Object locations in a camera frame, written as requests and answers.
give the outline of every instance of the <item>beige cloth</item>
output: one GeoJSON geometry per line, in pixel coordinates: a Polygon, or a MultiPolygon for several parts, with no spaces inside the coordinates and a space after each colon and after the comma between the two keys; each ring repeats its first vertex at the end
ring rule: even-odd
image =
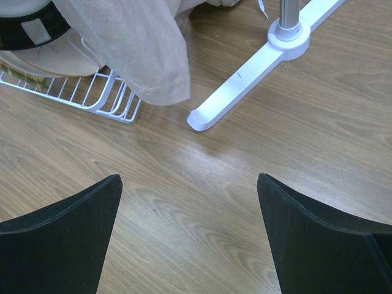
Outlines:
{"type": "MultiPolygon", "coordinates": [[[[232,6],[239,0],[207,0],[232,6]]],[[[205,0],[53,0],[102,60],[153,105],[190,98],[186,43],[175,16],[205,0]]]]}

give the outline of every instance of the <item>wood grain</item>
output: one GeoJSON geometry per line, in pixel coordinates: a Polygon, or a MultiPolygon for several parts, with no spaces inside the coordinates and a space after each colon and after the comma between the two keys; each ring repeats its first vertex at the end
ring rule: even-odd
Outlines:
{"type": "Polygon", "coordinates": [[[392,2],[347,1],[308,52],[209,131],[186,124],[266,40],[279,1],[191,15],[191,100],[129,126],[0,87],[0,220],[112,173],[124,192],[99,293],[279,293],[256,180],[392,224],[392,2]]]}

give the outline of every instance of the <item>white cord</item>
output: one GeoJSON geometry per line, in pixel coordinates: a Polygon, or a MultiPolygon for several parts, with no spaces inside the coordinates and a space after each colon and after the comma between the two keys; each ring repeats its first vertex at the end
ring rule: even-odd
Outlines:
{"type": "Polygon", "coordinates": [[[267,20],[269,20],[269,17],[267,15],[267,13],[265,12],[265,6],[264,6],[264,3],[263,3],[263,0],[258,0],[258,4],[260,6],[260,9],[264,13],[265,17],[267,17],[267,20]]]}

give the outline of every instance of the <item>black strap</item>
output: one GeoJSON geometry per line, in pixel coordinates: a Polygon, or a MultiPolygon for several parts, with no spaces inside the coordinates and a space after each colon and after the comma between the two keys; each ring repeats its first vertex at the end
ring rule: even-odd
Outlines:
{"type": "Polygon", "coordinates": [[[56,40],[69,29],[69,24],[62,17],[53,2],[50,2],[39,11],[23,17],[0,17],[0,50],[12,51],[39,47],[56,40]],[[37,18],[41,20],[51,37],[50,40],[40,44],[34,44],[21,25],[37,18]]]}

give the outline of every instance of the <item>fan stand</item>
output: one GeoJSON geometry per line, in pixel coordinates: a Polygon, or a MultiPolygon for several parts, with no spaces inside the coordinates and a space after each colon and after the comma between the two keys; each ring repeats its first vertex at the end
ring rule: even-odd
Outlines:
{"type": "Polygon", "coordinates": [[[195,130],[209,129],[281,61],[299,58],[309,48],[311,33],[345,0],[281,0],[281,17],[268,30],[267,43],[188,116],[195,130]]]}

